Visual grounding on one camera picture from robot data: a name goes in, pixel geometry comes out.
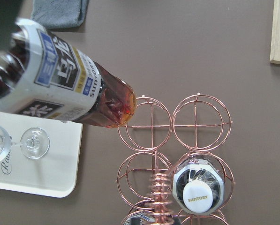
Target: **brown liquid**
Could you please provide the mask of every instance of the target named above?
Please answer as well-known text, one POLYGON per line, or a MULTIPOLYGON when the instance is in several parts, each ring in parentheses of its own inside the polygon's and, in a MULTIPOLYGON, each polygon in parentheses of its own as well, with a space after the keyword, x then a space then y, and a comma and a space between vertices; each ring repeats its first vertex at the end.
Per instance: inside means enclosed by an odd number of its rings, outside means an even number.
POLYGON ((111 75, 98 63, 95 65, 102 77, 99 96, 88 114, 75 122, 106 128, 124 126, 135 112, 135 94, 124 81, 111 75))

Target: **suntory bottle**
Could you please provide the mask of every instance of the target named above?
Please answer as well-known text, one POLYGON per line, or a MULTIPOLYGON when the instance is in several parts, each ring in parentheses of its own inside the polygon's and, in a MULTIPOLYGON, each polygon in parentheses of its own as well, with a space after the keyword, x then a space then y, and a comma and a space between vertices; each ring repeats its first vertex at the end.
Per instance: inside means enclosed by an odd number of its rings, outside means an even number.
POLYGON ((0 52, 0 111, 115 128, 134 114, 124 81, 29 19, 0 52))
POLYGON ((172 194, 185 212, 209 215, 223 203, 224 182, 208 159, 190 157, 174 172, 172 194))

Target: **brown table surface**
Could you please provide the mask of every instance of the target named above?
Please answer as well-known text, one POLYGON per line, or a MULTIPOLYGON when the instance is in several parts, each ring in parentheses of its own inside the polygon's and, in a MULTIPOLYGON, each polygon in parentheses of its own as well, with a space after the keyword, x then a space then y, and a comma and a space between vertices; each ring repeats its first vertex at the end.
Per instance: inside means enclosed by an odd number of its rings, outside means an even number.
MULTIPOLYGON (((25 1, 21 16, 31 10, 25 1)), ((272 225, 280 224, 280 66, 269 63, 272 13, 273 0, 90 0, 85 23, 56 34, 170 113, 198 92, 222 100, 234 123, 213 153, 236 181, 222 212, 231 225, 272 225)), ((162 151, 174 163, 186 149, 173 137, 162 151)), ((58 199, 0 190, 0 224, 120 224, 130 207, 115 180, 133 153, 116 129, 84 125, 74 191, 58 199)))

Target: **bottle cap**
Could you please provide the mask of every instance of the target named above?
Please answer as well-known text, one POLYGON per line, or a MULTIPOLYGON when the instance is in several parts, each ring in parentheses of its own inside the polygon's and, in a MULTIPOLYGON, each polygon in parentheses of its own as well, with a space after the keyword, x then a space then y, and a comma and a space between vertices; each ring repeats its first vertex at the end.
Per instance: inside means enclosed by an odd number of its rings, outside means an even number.
POLYGON ((212 190, 201 180, 190 181, 183 190, 183 201, 194 213, 206 212, 213 203, 212 190))

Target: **wine glass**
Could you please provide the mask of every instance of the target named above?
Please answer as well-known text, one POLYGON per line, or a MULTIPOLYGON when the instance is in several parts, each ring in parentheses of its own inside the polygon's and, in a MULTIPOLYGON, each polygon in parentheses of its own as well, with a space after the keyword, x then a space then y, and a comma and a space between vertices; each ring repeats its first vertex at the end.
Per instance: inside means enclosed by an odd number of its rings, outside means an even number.
POLYGON ((11 146, 20 145, 23 155, 32 159, 39 159, 44 156, 49 147, 50 139, 46 131, 39 127, 31 127, 26 130, 20 142, 12 142, 8 132, 0 126, 0 161, 8 154, 11 146))

